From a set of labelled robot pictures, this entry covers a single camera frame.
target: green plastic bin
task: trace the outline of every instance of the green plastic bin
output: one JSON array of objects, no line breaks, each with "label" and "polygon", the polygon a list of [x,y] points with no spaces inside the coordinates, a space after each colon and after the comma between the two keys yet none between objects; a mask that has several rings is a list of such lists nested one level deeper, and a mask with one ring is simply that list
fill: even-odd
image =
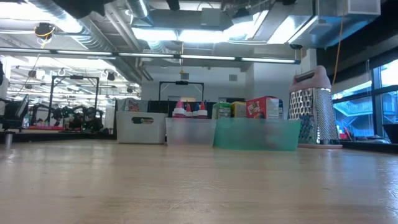
[{"label": "green plastic bin", "polygon": [[214,147],[237,150],[295,151],[300,121],[223,118],[217,120]]}]

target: bin handle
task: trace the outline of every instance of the bin handle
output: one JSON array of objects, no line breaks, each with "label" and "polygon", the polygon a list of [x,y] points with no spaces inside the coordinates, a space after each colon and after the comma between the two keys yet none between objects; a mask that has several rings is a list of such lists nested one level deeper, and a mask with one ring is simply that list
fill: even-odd
[{"label": "bin handle", "polygon": [[154,119],[150,117],[132,117],[131,122],[133,124],[153,124]]}]

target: pink grater handle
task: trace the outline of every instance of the pink grater handle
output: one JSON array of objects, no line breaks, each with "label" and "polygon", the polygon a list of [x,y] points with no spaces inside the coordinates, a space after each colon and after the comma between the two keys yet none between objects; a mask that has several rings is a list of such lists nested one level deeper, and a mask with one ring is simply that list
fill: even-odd
[{"label": "pink grater handle", "polygon": [[293,77],[293,84],[289,88],[289,93],[308,88],[326,88],[331,89],[330,80],[324,66],[319,65],[311,72]]}]

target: green container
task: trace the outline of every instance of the green container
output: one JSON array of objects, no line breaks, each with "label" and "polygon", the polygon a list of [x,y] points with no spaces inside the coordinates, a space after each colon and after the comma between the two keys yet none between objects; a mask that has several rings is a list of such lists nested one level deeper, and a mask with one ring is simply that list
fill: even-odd
[{"label": "green container", "polygon": [[213,105],[212,119],[230,118],[231,103],[219,102]]},{"label": "green container", "polygon": [[224,118],[217,120],[214,147],[237,150],[295,151],[300,121]]}]

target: red cereal box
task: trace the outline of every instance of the red cereal box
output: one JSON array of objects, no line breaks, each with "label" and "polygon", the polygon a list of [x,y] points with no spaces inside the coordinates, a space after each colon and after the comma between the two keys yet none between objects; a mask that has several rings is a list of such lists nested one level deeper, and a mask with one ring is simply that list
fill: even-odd
[{"label": "red cereal box", "polygon": [[257,119],[283,119],[283,102],[273,96],[246,101],[246,117]]}]

